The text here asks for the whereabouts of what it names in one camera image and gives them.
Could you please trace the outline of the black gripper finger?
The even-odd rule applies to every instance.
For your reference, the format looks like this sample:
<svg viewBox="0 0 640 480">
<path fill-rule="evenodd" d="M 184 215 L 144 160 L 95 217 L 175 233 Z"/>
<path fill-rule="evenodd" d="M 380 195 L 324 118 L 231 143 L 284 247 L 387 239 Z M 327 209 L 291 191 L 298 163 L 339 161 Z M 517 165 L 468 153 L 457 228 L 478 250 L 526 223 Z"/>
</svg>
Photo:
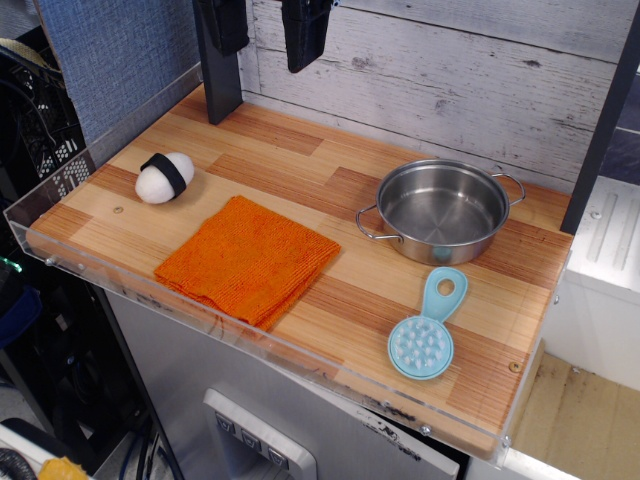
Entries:
<svg viewBox="0 0 640 480">
<path fill-rule="evenodd" d="M 284 26 L 288 70 L 298 73 L 324 53 L 331 1 L 284 0 Z"/>
<path fill-rule="evenodd" d="M 197 4 L 212 44 L 222 56 L 249 44 L 245 0 L 200 0 Z"/>
</svg>

